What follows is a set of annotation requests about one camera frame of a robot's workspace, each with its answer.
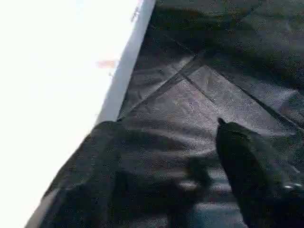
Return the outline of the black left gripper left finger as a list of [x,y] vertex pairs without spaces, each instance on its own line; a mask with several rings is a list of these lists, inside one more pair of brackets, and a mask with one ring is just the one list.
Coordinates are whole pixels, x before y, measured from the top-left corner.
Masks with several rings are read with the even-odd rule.
[[44,228],[108,228],[109,204],[119,169],[120,122],[102,122],[82,141],[51,182],[54,193]]

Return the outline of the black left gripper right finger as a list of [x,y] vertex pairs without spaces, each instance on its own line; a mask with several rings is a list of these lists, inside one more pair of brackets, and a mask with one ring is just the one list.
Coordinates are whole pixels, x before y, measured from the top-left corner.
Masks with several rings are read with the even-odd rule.
[[304,174],[260,134],[218,118],[216,151],[249,228],[304,226]]

